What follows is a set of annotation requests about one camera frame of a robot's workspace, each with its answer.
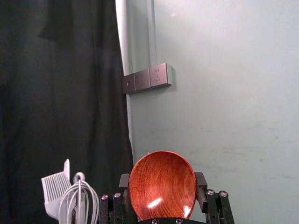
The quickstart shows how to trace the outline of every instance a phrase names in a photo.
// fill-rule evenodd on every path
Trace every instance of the wood grain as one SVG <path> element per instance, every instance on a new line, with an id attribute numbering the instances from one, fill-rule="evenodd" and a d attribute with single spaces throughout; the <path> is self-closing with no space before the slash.
<path id="1" fill-rule="evenodd" d="M 194 208 L 196 178 L 179 154 L 156 151 L 141 158 L 129 179 L 129 196 L 141 220 L 154 217 L 189 218 Z"/>

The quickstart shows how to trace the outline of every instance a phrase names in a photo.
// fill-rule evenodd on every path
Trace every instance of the white wall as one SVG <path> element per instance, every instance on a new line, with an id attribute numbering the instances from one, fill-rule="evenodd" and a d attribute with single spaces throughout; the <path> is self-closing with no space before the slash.
<path id="1" fill-rule="evenodd" d="M 148 2 L 127 1 L 133 71 L 155 52 Z M 229 192 L 235 223 L 297 223 L 299 1 L 155 0 L 153 9 L 157 63 L 174 67 L 175 84 L 130 97 L 134 160 L 179 152 Z"/>

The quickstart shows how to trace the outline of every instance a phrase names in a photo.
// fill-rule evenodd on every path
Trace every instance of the red wooden spoon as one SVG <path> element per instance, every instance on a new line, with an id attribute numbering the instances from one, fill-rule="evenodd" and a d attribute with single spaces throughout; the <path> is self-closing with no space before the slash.
<path id="1" fill-rule="evenodd" d="M 177 153 L 150 153 L 133 167 L 129 196 L 141 220 L 154 217 L 189 218 L 196 198 L 194 171 Z"/>

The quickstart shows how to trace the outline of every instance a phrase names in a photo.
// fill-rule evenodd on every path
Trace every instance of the black curtain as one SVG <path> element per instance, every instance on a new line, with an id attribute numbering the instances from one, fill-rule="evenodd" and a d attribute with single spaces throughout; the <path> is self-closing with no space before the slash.
<path id="1" fill-rule="evenodd" d="M 115 1 L 0 4 L 0 224 L 57 223 L 41 178 L 65 159 L 99 196 L 133 166 Z"/>

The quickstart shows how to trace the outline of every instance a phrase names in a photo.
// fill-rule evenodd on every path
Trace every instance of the brush bristles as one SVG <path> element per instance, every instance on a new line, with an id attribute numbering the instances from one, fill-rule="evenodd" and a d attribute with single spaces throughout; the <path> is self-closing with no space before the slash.
<path id="1" fill-rule="evenodd" d="M 61 198 L 71 186 L 64 172 L 42 178 L 45 203 Z"/>

